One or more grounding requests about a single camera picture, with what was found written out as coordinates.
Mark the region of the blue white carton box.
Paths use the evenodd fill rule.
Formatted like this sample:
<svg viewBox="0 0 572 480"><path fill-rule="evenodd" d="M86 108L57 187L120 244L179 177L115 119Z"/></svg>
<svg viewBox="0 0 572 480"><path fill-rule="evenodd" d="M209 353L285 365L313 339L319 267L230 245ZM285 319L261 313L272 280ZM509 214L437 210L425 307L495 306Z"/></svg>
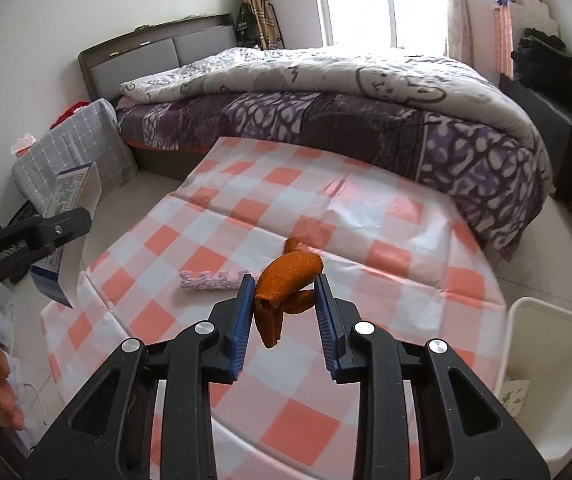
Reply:
<svg viewBox="0 0 572 480"><path fill-rule="evenodd" d="M56 247L32 264L31 276L41 294L70 309L77 303L83 246L100 194L97 166L90 162L62 171L46 203L44 218Z"/></svg>

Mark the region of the orange cloth sock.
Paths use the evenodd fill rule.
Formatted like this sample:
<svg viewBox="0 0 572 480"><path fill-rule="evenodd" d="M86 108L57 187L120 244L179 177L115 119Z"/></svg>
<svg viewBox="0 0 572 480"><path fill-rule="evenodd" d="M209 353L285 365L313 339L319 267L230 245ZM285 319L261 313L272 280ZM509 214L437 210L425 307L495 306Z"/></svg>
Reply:
<svg viewBox="0 0 572 480"><path fill-rule="evenodd" d="M254 291L254 322L265 348L275 347L280 340L285 314L300 314L314 306L315 292L307 286L323 269L322 258L291 237L283 255L263 270Z"/></svg>

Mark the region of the white plastic trash bin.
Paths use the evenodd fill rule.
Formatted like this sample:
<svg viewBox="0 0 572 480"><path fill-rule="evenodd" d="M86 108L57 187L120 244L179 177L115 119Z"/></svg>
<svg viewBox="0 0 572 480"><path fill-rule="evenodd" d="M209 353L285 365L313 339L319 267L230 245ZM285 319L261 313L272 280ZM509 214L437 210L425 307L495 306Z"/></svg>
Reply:
<svg viewBox="0 0 572 480"><path fill-rule="evenodd" d="M567 456L572 449L571 311L533 297L512 304L494 390L498 399L509 379L530 382L515 422L547 463Z"/></svg>

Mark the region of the green white paper package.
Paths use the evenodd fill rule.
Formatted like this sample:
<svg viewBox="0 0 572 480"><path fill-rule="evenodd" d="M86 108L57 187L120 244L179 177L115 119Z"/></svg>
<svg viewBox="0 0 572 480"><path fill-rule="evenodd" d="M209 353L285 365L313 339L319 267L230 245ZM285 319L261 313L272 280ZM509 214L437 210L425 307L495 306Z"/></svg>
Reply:
<svg viewBox="0 0 572 480"><path fill-rule="evenodd" d="M502 383L499 399L510 416L516 417L521 411L529 386L528 379L509 379Z"/></svg>

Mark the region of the grey checked cushion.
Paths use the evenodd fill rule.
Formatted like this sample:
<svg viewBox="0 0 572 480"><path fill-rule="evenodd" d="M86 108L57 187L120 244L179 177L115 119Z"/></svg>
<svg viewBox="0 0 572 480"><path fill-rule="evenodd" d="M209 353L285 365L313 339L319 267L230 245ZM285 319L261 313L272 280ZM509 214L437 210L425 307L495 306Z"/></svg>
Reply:
<svg viewBox="0 0 572 480"><path fill-rule="evenodd" d="M97 167L102 195L121 188L138 171L131 150L121 139L115 109L99 99L79 108L13 164L19 191L43 214L58 175L77 166Z"/></svg>

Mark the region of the orange white checkered cloth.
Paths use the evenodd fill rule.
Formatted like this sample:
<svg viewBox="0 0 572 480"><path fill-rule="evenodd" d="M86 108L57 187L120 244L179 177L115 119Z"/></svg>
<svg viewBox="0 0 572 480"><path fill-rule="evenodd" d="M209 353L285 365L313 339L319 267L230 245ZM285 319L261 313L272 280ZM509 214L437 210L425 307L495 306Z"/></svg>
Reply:
<svg viewBox="0 0 572 480"><path fill-rule="evenodd" d="M499 378L506 303L472 230L446 194L348 157L222 139L174 192L80 277L78 302L42 326L70 400L126 338L174 338L208 318L220 290L186 278L250 274L262 321L231 385L210 389L222 479L348 479L359 389L326 368L312 278L399 340L445 340L488 386Z"/></svg>

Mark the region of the pink fuzzy sock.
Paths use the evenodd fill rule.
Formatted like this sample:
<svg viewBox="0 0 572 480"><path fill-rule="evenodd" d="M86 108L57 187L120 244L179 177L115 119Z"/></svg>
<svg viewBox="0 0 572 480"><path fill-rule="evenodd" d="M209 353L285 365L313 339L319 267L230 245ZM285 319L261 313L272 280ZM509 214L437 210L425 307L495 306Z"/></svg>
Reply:
<svg viewBox="0 0 572 480"><path fill-rule="evenodd" d="M239 289L246 271L228 272L219 271L181 271L179 273L182 288L197 290L233 290Z"/></svg>

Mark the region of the purple white patterned duvet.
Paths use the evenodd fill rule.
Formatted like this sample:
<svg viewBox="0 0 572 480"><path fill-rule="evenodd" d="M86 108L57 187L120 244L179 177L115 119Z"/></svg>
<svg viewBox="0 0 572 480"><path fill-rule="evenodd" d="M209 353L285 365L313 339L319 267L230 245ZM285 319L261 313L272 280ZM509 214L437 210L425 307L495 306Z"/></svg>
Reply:
<svg viewBox="0 0 572 480"><path fill-rule="evenodd" d="M119 130L136 148L201 152L237 136L348 156L449 195L505 259L553 187L527 113L452 58L231 48L118 91Z"/></svg>

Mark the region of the black storage cabinet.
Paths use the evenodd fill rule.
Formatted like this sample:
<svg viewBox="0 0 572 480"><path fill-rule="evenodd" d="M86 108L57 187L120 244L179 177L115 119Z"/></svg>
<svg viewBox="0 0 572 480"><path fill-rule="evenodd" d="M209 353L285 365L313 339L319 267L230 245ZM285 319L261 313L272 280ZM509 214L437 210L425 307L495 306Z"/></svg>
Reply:
<svg viewBox="0 0 572 480"><path fill-rule="evenodd" d="M572 202L572 112L519 81L500 75L500 90L519 104L538 128L553 167L554 197Z"/></svg>

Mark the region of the pile of black clothes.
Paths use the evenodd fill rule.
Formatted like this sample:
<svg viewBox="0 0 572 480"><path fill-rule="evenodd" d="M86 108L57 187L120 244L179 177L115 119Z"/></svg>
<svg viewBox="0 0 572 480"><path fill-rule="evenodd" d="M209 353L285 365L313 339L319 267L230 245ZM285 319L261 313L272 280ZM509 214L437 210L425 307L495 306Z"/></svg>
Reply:
<svg viewBox="0 0 572 480"><path fill-rule="evenodd" d="M524 87L572 110L572 54L563 40L528 27L510 57Z"/></svg>

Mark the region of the pink checked hanging cloth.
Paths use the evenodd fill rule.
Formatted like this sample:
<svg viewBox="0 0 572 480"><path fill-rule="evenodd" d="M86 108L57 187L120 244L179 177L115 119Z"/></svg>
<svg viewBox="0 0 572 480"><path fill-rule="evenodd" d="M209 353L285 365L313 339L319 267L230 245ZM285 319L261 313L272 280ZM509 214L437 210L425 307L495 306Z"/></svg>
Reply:
<svg viewBox="0 0 572 480"><path fill-rule="evenodd" d="M514 74L513 52L513 24L510 14L510 4L513 0L494 0L494 44L495 68L508 78Z"/></svg>

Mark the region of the bright window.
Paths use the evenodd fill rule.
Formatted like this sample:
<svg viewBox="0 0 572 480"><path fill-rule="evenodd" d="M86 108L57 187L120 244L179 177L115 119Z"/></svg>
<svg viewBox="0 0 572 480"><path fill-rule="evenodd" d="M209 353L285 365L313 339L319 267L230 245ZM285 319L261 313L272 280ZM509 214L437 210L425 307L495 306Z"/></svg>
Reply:
<svg viewBox="0 0 572 480"><path fill-rule="evenodd" d="M443 55L448 0L318 0L329 46Z"/></svg>

